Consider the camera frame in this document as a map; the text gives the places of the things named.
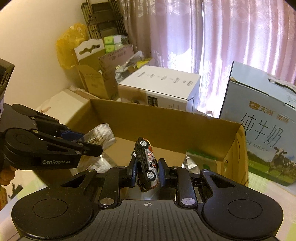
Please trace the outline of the white toy race car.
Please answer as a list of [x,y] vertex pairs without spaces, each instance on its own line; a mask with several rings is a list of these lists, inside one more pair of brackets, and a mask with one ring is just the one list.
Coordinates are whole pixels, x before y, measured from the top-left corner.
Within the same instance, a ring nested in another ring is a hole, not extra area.
[[139,137],[135,143],[134,154],[137,160],[137,185],[141,192],[148,192],[159,182],[158,162],[150,142],[146,138]]

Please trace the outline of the cotton swab bag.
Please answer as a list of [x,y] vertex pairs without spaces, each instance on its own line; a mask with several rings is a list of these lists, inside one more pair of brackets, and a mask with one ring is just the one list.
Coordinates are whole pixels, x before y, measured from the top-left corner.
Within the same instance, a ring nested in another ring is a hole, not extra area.
[[82,156],[78,166],[70,169],[72,175],[76,175],[87,169],[95,169],[97,173],[104,173],[107,172],[108,169],[116,166],[116,163],[111,157],[105,153],[105,151],[116,142],[109,124],[104,123],[96,126],[86,133],[81,140],[90,144],[102,146],[103,153],[99,157]]

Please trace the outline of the silver green foil packet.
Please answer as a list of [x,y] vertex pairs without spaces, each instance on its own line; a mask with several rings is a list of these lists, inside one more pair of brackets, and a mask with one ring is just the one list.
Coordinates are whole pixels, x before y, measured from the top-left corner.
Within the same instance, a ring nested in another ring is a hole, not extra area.
[[217,160],[207,154],[187,150],[181,167],[191,173],[199,173],[204,169],[217,172]]

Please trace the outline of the brown cardboard box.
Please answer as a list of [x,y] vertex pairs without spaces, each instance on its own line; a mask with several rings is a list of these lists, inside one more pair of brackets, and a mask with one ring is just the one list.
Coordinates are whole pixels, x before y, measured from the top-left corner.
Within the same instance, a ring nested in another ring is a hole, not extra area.
[[90,99],[85,104],[53,101],[39,111],[79,133],[107,123],[116,143],[106,152],[119,166],[130,161],[139,137],[150,141],[156,158],[180,166],[187,151],[217,159],[217,172],[248,185],[247,149],[243,126],[204,114],[156,106]]

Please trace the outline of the yellow plastic bag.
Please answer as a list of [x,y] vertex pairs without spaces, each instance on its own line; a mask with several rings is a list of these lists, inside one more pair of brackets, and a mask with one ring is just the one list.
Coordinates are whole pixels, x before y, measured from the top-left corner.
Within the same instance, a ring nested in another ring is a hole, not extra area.
[[87,26],[82,23],[75,23],[70,26],[59,37],[56,41],[56,53],[58,62],[63,69],[72,69],[75,66],[75,53],[73,51],[88,39]]

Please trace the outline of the white cardboard box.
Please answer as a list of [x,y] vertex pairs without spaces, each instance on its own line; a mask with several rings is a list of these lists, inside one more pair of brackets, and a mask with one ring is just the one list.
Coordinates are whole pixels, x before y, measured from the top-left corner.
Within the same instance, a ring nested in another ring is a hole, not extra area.
[[122,102],[139,103],[194,113],[199,100],[200,75],[142,66],[118,84]]

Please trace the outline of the bin with crumpled papers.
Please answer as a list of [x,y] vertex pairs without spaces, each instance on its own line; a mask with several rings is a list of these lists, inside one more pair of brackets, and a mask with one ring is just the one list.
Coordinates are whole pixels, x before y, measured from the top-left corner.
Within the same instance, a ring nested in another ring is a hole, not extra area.
[[126,77],[137,71],[142,66],[155,66],[154,58],[145,58],[142,51],[137,51],[123,65],[118,65],[115,68],[115,80],[121,83]]

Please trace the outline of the green tissue packs in carton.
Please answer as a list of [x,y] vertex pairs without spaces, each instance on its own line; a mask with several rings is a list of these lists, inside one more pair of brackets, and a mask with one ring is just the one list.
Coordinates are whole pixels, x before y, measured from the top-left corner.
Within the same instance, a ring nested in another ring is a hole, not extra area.
[[111,35],[103,38],[105,53],[111,53],[128,45],[128,37],[125,35]]

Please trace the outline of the light blue milk carton box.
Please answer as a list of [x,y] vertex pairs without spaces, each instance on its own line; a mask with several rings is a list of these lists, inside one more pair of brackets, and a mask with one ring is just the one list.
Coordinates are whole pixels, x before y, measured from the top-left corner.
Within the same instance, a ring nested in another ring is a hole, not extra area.
[[250,172],[295,183],[295,85],[234,61],[219,117],[243,126]]

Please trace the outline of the black folding rack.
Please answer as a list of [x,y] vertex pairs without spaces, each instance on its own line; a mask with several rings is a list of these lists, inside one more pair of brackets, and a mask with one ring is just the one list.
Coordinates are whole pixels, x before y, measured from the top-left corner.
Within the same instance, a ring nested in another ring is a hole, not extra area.
[[81,4],[82,14],[91,39],[103,39],[110,35],[128,36],[117,1]]

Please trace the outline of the pink curtain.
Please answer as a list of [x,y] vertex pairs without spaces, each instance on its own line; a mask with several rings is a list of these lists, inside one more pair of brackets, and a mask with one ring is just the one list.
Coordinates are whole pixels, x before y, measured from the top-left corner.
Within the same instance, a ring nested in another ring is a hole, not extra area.
[[220,113],[233,61],[295,83],[289,1],[119,1],[136,51],[201,76],[198,110]]

